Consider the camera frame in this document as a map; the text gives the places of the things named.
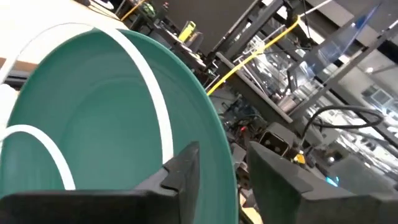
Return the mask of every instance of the green bowl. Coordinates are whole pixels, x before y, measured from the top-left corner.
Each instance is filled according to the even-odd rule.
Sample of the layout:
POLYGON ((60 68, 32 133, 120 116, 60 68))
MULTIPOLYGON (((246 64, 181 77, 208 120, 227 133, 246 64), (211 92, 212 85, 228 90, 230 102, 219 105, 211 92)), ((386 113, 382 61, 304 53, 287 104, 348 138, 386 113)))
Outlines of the green bowl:
MULTIPOLYGON (((200 189, 195 223, 237 223, 236 181, 216 111, 192 72, 144 35, 121 30, 159 82, 172 126, 174 154, 200 143, 200 189)), ((160 169, 162 151, 154 105, 124 49, 92 30, 50 53, 24 85, 9 126, 45 132, 68 162, 77 189, 133 189, 160 169)), ((0 196, 63 189, 50 154, 34 137, 5 141, 0 196)))

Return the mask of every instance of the yellow cable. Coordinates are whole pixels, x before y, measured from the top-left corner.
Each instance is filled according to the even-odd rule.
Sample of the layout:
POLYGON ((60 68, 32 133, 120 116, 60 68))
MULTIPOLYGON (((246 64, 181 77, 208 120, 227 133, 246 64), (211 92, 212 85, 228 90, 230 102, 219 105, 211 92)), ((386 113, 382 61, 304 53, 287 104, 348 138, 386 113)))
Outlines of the yellow cable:
POLYGON ((248 58, 243 60, 239 65, 235 66, 232 68, 231 71, 229 71, 222 79, 220 79, 208 92, 207 95, 209 96, 212 94, 221 84, 224 83, 227 78, 229 78, 232 74, 234 74, 236 71, 241 69, 245 64, 250 62, 253 58, 257 57, 259 54, 263 53, 263 51, 267 48, 269 48, 272 44, 276 43, 278 40, 280 40, 283 36, 288 34, 294 27, 296 27, 300 22, 300 17, 297 18, 297 20, 291 25, 289 28, 287 28, 285 31, 283 31, 281 34, 279 34, 277 37, 275 37, 272 41, 268 42, 265 46, 259 47, 253 54, 251 54, 248 58))
POLYGON ((126 15, 124 15, 124 16, 122 17, 122 19, 121 19, 120 21, 123 21, 123 20, 125 20, 127 17, 129 17, 130 14, 132 14, 132 12, 134 12, 134 11, 138 8, 138 6, 140 6, 142 3, 144 3, 144 1, 146 1, 146 0, 141 0, 141 1, 139 1, 128 13, 126 13, 126 15))

